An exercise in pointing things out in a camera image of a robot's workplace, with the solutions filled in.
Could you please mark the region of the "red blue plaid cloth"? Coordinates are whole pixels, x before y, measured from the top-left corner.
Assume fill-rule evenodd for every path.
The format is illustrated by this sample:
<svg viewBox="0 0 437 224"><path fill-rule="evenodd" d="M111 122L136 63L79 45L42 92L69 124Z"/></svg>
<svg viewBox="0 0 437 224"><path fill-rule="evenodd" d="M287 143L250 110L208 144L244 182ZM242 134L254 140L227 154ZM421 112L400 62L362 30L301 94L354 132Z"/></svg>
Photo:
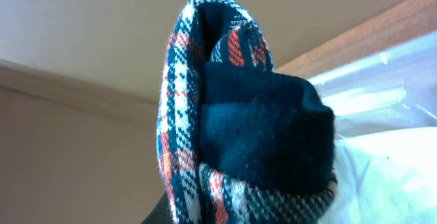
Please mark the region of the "red blue plaid cloth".
<svg viewBox="0 0 437 224"><path fill-rule="evenodd" d="M156 152L174 223L317 223L332 205L335 116L274 71L234 0L189 0L167 45Z"/></svg>

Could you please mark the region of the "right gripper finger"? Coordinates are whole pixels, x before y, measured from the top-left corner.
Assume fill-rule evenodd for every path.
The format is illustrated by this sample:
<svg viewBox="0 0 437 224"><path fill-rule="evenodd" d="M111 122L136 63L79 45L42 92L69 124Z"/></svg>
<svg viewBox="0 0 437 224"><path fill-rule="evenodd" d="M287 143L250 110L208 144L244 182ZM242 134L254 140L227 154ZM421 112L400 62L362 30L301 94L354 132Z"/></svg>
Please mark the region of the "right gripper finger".
<svg viewBox="0 0 437 224"><path fill-rule="evenodd" d="M164 193L154 206L149 215L141 222L141 224L172 224L169 200L167 194Z"/></svg>

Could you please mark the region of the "cream cloth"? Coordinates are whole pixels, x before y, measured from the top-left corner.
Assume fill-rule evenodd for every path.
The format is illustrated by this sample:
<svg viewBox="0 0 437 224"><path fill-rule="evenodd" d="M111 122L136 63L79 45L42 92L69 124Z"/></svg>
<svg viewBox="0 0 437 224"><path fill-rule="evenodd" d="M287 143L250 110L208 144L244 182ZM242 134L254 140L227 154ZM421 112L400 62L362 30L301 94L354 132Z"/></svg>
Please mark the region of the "cream cloth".
<svg viewBox="0 0 437 224"><path fill-rule="evenodd" d="M321 223L436 222L436 128L338 140L338 191Z"/></svg>

